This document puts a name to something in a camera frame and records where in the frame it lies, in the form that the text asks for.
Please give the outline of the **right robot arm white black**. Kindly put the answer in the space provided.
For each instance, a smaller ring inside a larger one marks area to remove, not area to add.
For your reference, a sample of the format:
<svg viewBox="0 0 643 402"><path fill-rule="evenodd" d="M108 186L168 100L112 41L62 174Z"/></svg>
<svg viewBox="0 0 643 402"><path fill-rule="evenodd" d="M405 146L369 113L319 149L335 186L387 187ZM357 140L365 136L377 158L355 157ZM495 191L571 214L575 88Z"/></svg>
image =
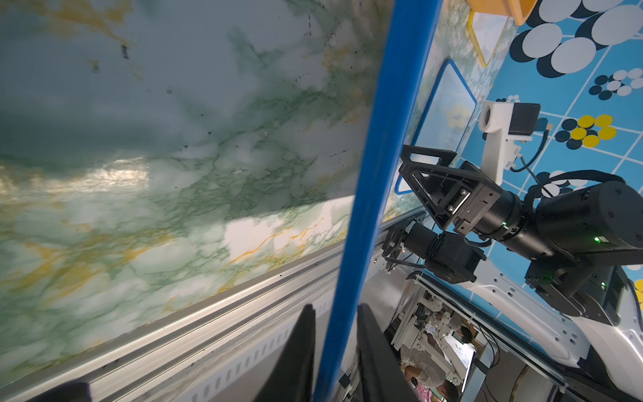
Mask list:
<svg viewBox="0 0 643 402"><path fill-rule="evenodd" d="M623 178L595 170L561 174L590 186L524 198L452 151L406 146L400 175L438 225L413 220L390 232L383 257L418 256L516 323L560 365L585 400L642 398L642 316L626 266L642 261L642 197Z"/></svg>

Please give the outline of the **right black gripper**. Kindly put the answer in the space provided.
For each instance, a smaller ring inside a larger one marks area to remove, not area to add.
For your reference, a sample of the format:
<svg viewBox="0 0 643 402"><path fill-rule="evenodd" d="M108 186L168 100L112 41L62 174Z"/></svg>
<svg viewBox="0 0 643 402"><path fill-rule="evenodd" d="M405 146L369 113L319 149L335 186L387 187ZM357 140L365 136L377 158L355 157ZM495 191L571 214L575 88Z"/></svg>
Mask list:
<svg viewBox="0 0 643 402"><path fill-rule="evenodd" d="M484 240L525 238L527 212L517 194L469 162L452 167L456 156L451 150L404 145L399 174L441 229L461 236L473 232Z"/></svg>

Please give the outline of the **blue framed whiteboard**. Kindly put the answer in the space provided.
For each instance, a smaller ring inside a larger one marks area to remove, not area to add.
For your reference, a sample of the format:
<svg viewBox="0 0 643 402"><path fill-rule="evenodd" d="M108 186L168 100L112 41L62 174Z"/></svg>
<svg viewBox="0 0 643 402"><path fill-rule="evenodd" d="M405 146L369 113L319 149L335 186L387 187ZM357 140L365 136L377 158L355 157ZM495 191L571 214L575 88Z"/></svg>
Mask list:
<svg viewBox="0 0 643 402"><path fill-rule="evenodd" d="M410 145L456 152L476 107L455 62L445 60Z"/></svg>
<svg viewBox="0 0 643 402"><path fill-rule="evenodd" d="M440 1L395 2L312 396L315 401L329 400L338 379L441 8Z"/></svg>

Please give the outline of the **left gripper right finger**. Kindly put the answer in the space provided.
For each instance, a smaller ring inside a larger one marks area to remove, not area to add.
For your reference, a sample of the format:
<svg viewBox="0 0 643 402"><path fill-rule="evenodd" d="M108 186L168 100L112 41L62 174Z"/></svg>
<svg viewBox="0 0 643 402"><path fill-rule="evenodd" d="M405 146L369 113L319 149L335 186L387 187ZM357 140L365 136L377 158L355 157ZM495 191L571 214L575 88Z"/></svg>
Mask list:
<svg viewBox="0 0 643 402"><path fill-rule="evenodd" d="M364 401L418 401L371 308L358 306L358 368Z"/></svg>

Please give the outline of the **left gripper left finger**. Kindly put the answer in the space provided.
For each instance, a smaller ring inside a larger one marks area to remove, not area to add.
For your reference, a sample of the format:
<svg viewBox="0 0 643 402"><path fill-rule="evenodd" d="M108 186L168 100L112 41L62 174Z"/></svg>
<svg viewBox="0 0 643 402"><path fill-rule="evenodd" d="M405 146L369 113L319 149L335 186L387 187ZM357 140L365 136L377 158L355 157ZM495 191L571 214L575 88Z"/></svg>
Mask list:
<svg viewBox="0 0 643 402"><path fill-rule="evenodd" d="M316 312L306 304L255 401L311 401L315 348Z"/></svg>

